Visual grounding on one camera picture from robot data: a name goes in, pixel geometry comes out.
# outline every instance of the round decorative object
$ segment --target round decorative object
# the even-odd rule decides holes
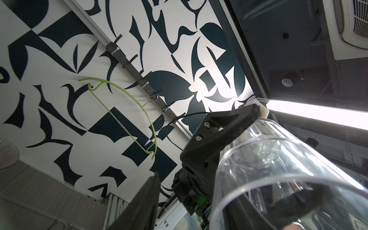
[[[290,79],[284,78],[282,79],[281,83],[286,87],[292,87],[293,82]]]
[[[4,138],[0,138],[0,169],[12,166],[18,160],[18,148]]]

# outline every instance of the air conditioner vent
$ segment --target air conditioner vent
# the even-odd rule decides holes
[[[354,33],[368,39],[368,0],[354,1]]]

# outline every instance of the black cable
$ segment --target black cable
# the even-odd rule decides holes
[[[177,121],[177,120],[179,120],[179,119],[181,119],[181,118],[183,118],[183,117],[189,117],[189,116],[197,115],[197,114],[208,114],[208,113],[210,113],[210,112],[197,112],[197,113],[191,113],[191,114],[187,114],[187,115],[182,115],[182,116],[175,117],[175,118],[174,118],[172,121],[170,121],[170,123],[169,123],[169,124],[167,124],[167,126],[166,126],[166,136],[167,136],[168,140],[169,140],[171,143],[173,143],[173,145],[175,145],[176,147],[178,147],[178,149],[180,149],[181,151],[183,151],[183,149],[182,149],[182,148],[180,148],[180,147],[179,147],[179,146],[177,146],[174,142],[172,142],[172,140],[170,140],[169,135],[167,134],[167,128],[169,127],[169,125],[170,125],[171,123],[173,123],[173,122],[175,122],[175,121]]]
[[[169,200],[162,206],[162,209],[160,210],[157,219],[160,219],[162,214],[166,211],[166,208],[177,198],[178,196],[174,193],[172,197],[169,198]]]
[[[245,99],[245,100],[238,100],[238,102],[242,102],[242,103],[246,103],[248,100],[249,100],[249,98],[251,98],[251,97],[253,97],[253,96],[255,96],[254,94],[252,94],[251,96],[249,96],[247,99]]]

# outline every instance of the ceiling air conditioner unit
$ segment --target ceiling air conditioner unit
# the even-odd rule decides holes
[[[368,57],[368,0],[323,0],[336,60]]]

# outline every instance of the metal beam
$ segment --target metal beam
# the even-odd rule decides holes
[[[326,156],[326,155],[324,155],[324,154],[321,154],[321,155],[322,155],[322,156],[324,156],[326,159],[328,159],[329,161],[331,161],[331,162],[332,162],[332,163],[334,163],[334,164],[340,165],[340,166],[341,166],[341,167],[343,167],[343,168],[346,168],[346,169],[348,169],[348,170],[351,170],[351,171],[354,171],[354,172],[356,172],[356,173],[358,173],[358,174],[361,174],[361,175],[363,175],[363,176],[365,176],[365,177],[368,177],[368,172],[367,172],[367,171],[362,170],[361,168],[354,167],[354,166],[352,166],[352,165],[350,165],[350,164],[347,164],[347,163],[344,163],[344,162],[342,162],[342,161],[336,160],[335,158],[332,158],[332,157]]]
[[[271,96],[288,96],[288,97],[296,97],[296,98],[315,98],[315,99],[326,99],[326,100],[343,100],[343,101],[350,100],[350,101],[368,102],[368,98],[349,96],[349,95],[284,92],[284,91],[270,91],[270,94]]]

